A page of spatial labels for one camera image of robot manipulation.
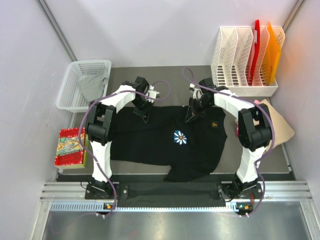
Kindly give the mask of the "black daisy print t shirt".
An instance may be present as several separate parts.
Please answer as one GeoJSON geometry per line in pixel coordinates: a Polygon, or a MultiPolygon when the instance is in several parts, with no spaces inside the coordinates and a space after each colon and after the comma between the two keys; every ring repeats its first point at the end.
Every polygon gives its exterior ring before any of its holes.
{"type": "Polygon", "coordinates": [[[225,147],[225,113],[209,107],[205,116],[186,123],[187,106],[152,107],[147,122],[124,107],[115,118],[110,147],[113,161],[170,166],[169,182],[188,182],[212,173],[225,147]]]}

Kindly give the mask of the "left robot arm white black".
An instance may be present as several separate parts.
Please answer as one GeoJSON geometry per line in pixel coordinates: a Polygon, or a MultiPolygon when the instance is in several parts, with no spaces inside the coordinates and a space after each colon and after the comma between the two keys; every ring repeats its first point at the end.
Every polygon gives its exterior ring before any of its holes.
{"type": "Polygon", "coordinates": [[[92,148],[94,167],[92,177],[88,180],[88,193],[98,194],[105,199],[114,193],[114,187],[110,182],[111,143],[119,111],[132,102],[133,113],[147,123],[158,94],[145,78],[138,76],[134,82],[122,83],[112,96],[90,104],[85,132],[92,148]]]}

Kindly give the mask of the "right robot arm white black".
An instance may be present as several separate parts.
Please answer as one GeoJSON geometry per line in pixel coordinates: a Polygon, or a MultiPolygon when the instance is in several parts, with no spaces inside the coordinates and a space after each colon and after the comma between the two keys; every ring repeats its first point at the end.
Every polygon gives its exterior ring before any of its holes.
{"type": "Polygon", "coordinates": [[[258,183],[259,164],[269,143],[275,136],[267,105],[256,104],[231,92],[225,86],[216,86],[212,78],[199,83],[190,82],[192,97],[189,99],[185,122],[193,122],[205,116],[209,107],[219,107],[234,116],[238,125],[238,139],[242,145],[241,161],[231,190],[225,195],[245,198],[258,183]]]}

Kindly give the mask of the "white file organizer rack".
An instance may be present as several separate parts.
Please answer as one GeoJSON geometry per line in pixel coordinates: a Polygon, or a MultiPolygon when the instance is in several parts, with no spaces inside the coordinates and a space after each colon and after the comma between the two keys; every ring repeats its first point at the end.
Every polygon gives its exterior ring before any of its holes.
{"type": "Polygon", "coordinates": [[[276,81],[267,83],[263,58],[269,43],[267,27],[260,28],[260,52],[252,85],[250,67],[254,53],[254,28],[220,27],[211,62],[213,83],[225,86],[240,97],[271,97],[277,90],[276,81]]]}

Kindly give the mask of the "grey cloth in basket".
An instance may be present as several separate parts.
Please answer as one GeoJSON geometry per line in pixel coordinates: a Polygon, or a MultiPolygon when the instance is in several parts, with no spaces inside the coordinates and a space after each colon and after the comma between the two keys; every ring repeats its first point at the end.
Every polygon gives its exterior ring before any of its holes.
{"type": "Polygon", "coordinates": [[[79,91],[87,102],[92,102],[102,97],[105,85],[109,81],[109,79],[105,77],[106,72],[105,68],[101,68],[95,75],[84,77],[79,81],[79,91]]]}

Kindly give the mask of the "pink t shirt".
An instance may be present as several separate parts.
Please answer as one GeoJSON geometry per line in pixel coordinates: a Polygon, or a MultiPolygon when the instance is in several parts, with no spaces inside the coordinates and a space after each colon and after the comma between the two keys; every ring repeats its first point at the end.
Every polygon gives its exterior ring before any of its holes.
{"type": "MultiPolygon", "coordinates": [[[[257,99],[255,99],[253,102],[256,103],[256,104],[259,104],[259,103],[260,103],[260,101],[257,100],[257,99]]],[[[236,123],[235,134],[236,134],[237,137],[239,137],[239,122],[238,122],[237,119],[235,119],[235,123],[236,123]]]]}

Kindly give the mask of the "white plastic mesh basket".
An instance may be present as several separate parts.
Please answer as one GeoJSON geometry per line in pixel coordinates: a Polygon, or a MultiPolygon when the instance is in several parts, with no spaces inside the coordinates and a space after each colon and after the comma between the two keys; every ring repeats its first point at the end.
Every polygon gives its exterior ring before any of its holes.
{"type": "Polygon", "coordinates": [[[59,90],[56,107],[84,113],[107,92],[112,63],[107,59],[79,60],[69,64],[59,90]]]}

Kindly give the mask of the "red plastic folder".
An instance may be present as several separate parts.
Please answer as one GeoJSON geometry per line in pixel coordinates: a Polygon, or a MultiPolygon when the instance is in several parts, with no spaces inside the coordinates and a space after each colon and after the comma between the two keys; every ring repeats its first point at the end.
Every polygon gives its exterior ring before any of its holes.
{"type": "Polygon", "coordinates": [[[252,86],[253,85],[253,81],[254,81],[254,74],[255,74],[255,68],[257,65],[257,60],[258,60],[258,56],[259,56],[259,51],[260,51],[260,37],[261,37],[261,33],[260,33],[260,20],[257,19],[255,21],[255,25],[254,25],[254,29],[253,29],[253,45],[252,45],[252,49],[251,49],[251,58],[252,60],[251,65],[250,65],[250,72],[249,72],[249,76],[250,76],[250,81],[249,81],[249,85],[252,86]]]}

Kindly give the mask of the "orange plastic folder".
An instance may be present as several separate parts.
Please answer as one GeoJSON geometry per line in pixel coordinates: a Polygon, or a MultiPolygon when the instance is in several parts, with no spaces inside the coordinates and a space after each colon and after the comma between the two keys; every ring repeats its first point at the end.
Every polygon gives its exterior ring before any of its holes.
{"type": "Polygon", "coordinates": [[[267,24],[267,31],[269,33],[269,40],[262,61],[261,71],[264,84],[269,86],[275,82],[282,49],[270,22],[267,24]]]}

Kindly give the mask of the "red illustrated book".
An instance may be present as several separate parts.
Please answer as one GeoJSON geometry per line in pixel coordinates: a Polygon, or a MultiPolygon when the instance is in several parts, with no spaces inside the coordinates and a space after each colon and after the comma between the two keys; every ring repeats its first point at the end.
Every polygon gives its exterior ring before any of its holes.
{"type": "Polygon", "coordinates": [[[79,130],[79,127],[60,130],[54,160],[54,166],[59,170],[83,169],[86,167],[87,151],[83,148],[83,145],[88,147],[89,139],[83,127],[80,131],[82,142],[80,144],[79,130]]]}

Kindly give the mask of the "beige t shirt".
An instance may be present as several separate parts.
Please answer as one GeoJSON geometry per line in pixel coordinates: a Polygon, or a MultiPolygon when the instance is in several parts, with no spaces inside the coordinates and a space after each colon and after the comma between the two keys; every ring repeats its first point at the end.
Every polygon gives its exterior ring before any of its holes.
{"type": "MultiPolygon", "coordinates": [[[[245,101],[241,99],[234,99],[232,101],[233,102],[231,103],[232,107],[230,113],[237,119],[239,118],[238,111],[241,111],[242,109],[250,109],[255,106],[254,102],[245,101]]],[[[278,145],[281,145],[290,140],[295,135],[295,131],[290,127],[287,121],[273,108],[273,106],[266,99],[259,101],[258,105],[260,104],[265,104],[268,107],[268,111],[270,113],[270,120],[272,121],[274,129],[274,137],[273,140],[270,141],[268,146],[266,147],[266,153],[269,149],[273,150],[278,145]]]]}

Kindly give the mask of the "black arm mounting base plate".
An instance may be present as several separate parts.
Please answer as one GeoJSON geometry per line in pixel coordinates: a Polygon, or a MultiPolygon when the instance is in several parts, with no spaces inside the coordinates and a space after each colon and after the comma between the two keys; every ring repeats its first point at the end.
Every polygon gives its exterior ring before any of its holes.
{"type": "Polygon", "coordinates": [[[262,195],[259,183],[243,191],[231,182],[121,182],[116,183],[115,190],[109,186],[106,190],[93,184],[86,186],[86,200],[131,200],[138,197],[208,197],[209,200],[258,199],[262,195]]]}

